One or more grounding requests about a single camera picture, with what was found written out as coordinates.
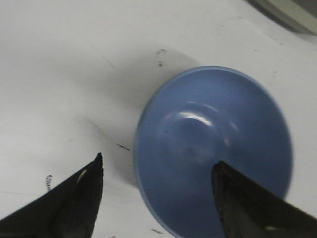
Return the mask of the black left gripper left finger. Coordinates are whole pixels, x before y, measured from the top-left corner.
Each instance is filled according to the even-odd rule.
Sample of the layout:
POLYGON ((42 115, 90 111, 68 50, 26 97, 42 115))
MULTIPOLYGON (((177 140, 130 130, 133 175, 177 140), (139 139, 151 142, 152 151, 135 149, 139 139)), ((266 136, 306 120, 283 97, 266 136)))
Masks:
POLYGON ((0 221, 2 238, 90 238, 103 194, 103 157, 0 221))

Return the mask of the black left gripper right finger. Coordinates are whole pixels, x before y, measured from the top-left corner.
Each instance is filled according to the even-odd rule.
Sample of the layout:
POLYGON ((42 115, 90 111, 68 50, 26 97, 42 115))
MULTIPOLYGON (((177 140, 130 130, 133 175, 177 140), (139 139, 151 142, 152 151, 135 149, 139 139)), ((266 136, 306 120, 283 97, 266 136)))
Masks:
POLYGON ((227 238, 315 238, 317 220, 224 161, 211 171, 212 192, 227 238))

